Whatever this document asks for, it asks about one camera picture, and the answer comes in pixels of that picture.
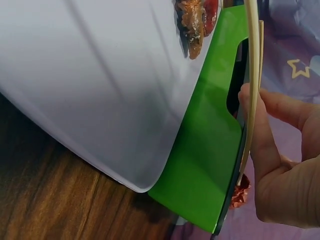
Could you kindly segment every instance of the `wooden chopstick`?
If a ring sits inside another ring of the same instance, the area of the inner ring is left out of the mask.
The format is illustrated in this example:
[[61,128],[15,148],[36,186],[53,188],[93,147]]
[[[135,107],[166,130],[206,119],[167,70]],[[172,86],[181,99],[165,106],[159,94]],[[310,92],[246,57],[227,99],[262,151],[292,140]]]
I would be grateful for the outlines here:
[[261,85],[262,78],[262,66],[264,62],[264,40],[265,40],[265,23],[262,20],[259,20],[259,37],[260,37],[260,61],[259,61],[259,89]]
[[260,76],[262,69],[261,60],[261,37],[263,23],[259,22],[257,0],[244,0],[244,6],[247,16],[248,41],[249,41],[249,77],[250,77],[250,102],[246,121],[246,140],[243,149],[243,155],[239,170],[237,185],[239,186],[245,171],[245,167],[250,154],[250,148],[253,137],[253,130],[256,117],[257,100],[260,86]]

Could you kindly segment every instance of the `purple blanket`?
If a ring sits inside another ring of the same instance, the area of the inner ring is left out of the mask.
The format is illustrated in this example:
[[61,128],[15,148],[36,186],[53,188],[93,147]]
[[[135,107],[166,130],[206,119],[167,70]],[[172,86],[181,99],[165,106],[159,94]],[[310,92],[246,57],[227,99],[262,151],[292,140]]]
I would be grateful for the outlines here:
[[[320,2],[318,0],[269,0],[265,20],[262,84],[272,92],[320,104]],[[301,159],[301,134],[270,117],[279,151],[294,161]],[[246,174],[254,184],[252,161]],[[209,240],[211,234],[185,223],[177,225],[172,240]],[[248,202],[230,210],[215,240],[318,240],[320,229],[302,230],[263,223],[256,217],[254,186]]]

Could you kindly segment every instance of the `finger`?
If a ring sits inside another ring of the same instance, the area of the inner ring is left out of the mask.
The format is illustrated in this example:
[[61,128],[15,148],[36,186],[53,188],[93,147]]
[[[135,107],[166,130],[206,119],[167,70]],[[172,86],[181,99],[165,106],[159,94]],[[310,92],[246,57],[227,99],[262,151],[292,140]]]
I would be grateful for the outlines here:
[[280,154],[280,158],[281,158],[281,164],[285,166],[288,170],[291,170],[293,167],[299,164],[298,162],[294,162],[291,159],[289,159],[287,156],[284,156],[282,154]]
[[302,131],[306,120],[315,109],[315,105],[305,103],[281,93],[260,90],[267,112]]
[[[244,112],[249,110],[249,94],[250,86],[244,84],[239,93],[239,100],[244,107]],[[266,106],[260,96],[258,96],[256,106],[251,158],[257,182],[281,166],[281,158],[269,125]]]

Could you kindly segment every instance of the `yellow star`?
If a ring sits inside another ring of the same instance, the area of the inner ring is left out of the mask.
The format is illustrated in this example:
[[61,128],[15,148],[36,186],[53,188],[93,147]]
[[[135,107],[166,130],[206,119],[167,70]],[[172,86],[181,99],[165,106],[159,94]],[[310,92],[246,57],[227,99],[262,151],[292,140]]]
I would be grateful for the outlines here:
[[299,62],[300,62],[299,59],[287,61],[288,65],[292,68],[292,79],[295,79],[299,75],[305,76],[306,78],[310,78],[310,67],[306,66],[304,68],[304,71],[302,71],[302,70],[297,71],[297,67],[295,64],[297,64]]

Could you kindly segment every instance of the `white plastic container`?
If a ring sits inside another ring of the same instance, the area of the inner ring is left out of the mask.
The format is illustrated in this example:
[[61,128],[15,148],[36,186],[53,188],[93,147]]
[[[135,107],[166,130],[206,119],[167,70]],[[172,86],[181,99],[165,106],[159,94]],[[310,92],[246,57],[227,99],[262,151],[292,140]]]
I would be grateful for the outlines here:
[[0,92],[97,169],[146,192],[212,38],[188,59],[176,18],[172,0],[3,0]]

